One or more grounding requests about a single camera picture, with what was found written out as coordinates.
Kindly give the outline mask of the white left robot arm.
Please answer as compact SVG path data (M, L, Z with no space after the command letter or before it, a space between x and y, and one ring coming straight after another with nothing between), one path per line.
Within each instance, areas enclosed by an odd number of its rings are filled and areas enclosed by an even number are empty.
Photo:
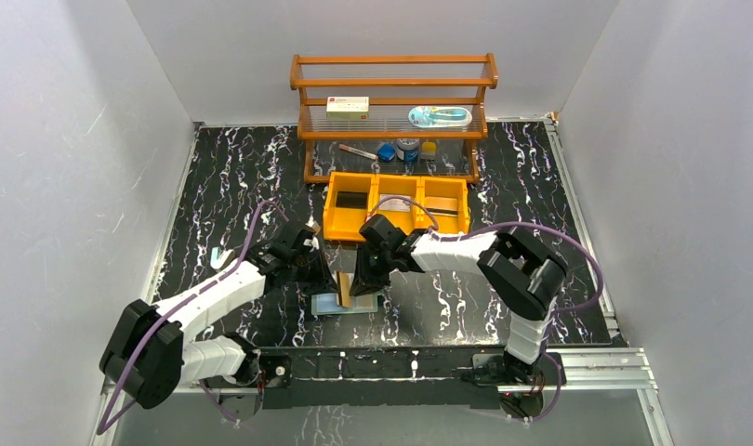
M165 401L180 385L222 377L253 386L270 369L261 348L237 334L200 341L208 326L287 284L310 295L334 293L337 283L314 228L285 222L213 277L171 298L137 299L122 312L99 362L144 409Z

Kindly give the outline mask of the orange three-compartment bin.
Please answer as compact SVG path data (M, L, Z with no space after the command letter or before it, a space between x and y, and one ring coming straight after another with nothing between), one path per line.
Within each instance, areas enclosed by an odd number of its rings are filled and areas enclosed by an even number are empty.
M359 243L360 227L373 215L385 216L405 233L430 227L445 234L467 233L468 195L468 183L459 177L335 172L325 199L323 236Z

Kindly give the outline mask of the tan printed card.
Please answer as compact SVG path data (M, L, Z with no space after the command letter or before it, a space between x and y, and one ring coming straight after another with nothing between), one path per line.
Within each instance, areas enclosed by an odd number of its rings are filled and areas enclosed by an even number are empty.
M336 272L337 279L337 304L343 308L351 308L352 300L350 294L351 280L349 273L343 271Z

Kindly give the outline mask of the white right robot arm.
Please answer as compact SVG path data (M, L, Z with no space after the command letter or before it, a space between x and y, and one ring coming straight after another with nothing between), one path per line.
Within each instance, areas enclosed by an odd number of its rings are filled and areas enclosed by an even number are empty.
M410 233L385 216L360 229L351 295L365 295L390 284L390 274L455 271L485 278L510 313L504 361L529 368L537 364L556 298L568 275L567 263L520 228L480 234L440 234L431 229Z

